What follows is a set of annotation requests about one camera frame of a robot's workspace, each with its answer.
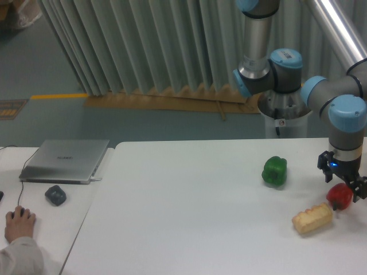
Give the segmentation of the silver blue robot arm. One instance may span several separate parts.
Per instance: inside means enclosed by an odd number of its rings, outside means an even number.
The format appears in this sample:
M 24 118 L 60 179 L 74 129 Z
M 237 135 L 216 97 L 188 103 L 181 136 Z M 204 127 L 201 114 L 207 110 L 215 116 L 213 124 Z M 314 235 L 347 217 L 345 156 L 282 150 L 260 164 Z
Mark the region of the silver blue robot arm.
M 281 1 L 236 1 L 244 18 L 243 55 L 233 70 L 244 97 L 262 93 L 263 114 L 283 119 L 317 115 L 329 135 L 318 158 L 326 181 L 336 176 L 354 199 L 366 198 L 360 174 L 366 128 L 366 45 L 340 1 L 302 1 L 297 49 L 269 50 L 272 24 L 285 13 Z

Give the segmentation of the grey sleeved forearm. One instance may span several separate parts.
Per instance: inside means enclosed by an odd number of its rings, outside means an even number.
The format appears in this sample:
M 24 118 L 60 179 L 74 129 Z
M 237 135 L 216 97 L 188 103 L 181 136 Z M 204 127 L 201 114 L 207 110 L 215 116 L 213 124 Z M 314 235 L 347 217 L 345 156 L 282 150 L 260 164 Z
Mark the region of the grey sleeved forearm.
M 37 242 L 20 237 L 1 249 L 1 274 L 42 274 L 44 258 Z

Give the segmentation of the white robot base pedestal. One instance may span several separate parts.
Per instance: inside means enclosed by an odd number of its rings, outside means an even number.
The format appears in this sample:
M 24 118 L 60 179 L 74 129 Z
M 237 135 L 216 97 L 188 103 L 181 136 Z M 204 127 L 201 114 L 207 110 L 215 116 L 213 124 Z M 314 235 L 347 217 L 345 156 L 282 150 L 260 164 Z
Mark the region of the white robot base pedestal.
M 300 90 L 277 93 L 269 90 L 260 95 L 257 106 L 264 117 L 266 138 L 290 139 L 307 136 L 312 111 L 304 103 Z

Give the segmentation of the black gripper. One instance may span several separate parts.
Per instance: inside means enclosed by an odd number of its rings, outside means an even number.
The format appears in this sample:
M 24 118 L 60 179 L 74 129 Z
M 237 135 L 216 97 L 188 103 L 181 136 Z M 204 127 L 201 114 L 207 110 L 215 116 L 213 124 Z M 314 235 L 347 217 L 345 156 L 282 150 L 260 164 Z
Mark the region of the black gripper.
M 333 179 L 333 175 L 345 181 L 353 193 L 352 201 L 356 203 L 360 199 L 366 199 L 366 177 L 359 174 L 360 164 L 361 156 L 344 161 L 336 159 L 334 152 L 324 151 L 318 156 L 317 168 L 322 170 L 326 183 Z

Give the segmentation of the person's hand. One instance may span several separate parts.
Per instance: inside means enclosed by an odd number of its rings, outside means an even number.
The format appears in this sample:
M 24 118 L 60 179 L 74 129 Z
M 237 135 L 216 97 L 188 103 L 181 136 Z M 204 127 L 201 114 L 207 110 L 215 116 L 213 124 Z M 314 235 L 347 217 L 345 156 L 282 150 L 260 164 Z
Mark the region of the person's hand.
M 7 242 L 12 243 L 22 237 L 33 238 L 35 223 L 31 225 L 28 222 L 13 221 L 11 218 L 12 212 L 10 211 L 6 214 L 5 239 Z

